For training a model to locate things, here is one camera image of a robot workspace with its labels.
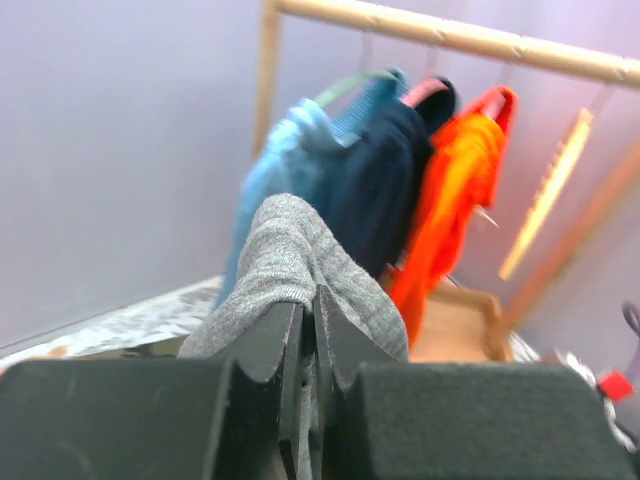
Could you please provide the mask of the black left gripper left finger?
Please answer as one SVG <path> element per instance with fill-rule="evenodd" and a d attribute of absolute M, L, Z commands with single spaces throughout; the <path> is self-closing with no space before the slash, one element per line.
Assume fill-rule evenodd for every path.
<path fill-rule="evenodd" d="M 5 479 L 292 479 L 304 309 L 209 359 L 35 360 L 1 378 Z"/>

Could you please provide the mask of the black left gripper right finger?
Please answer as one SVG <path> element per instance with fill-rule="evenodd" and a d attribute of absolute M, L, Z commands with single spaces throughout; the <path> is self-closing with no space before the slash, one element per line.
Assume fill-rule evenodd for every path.
<path fill-rule="evenodd" d="M 322 479 L 634 479 L 599 395 L 548 364 L 409 364 L 319 287 Z"/>

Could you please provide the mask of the grey shorts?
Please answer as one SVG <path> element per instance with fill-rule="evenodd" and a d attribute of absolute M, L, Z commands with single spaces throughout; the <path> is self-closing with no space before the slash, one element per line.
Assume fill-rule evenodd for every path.
<path fill-rule="evenodd" d="M 214 476 L 254 479 L 275 453 L 292 479 L 399 479 L 404 422 L 387 399 L 408 340 L 380 285 L 319 214 L 290 194 L 267 198 L 236 283 L 183 343 L 213 367 Z"/>

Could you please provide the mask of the cream yellow hanger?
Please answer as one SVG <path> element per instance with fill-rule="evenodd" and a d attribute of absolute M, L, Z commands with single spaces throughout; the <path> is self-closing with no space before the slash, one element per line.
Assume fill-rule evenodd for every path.
<path fill-rule="evenodd" d="M 554 159 L 548 164 L 524 223 L 499 269 L 502 280 L 512 277 L 539 235 L 584 151 L 593 120 L 593 111 L 581 109 L 565 138 L 558 143 Z"/>

